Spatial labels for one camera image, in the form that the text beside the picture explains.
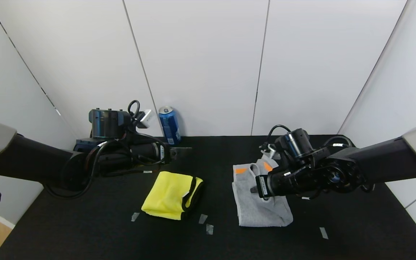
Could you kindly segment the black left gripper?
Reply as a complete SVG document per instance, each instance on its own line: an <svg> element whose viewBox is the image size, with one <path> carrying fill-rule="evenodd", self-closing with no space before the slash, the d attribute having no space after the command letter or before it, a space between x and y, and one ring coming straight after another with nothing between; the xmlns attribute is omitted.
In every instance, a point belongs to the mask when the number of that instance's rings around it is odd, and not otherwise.
<svg viewBox="0 0 416 260"><path fill-rule="evenodd" d="M185 158L192 152L192 148L169 148L165 143L141 143L130 145L130 152L139 164L158 165L167 164L170 160Z"/></svg>

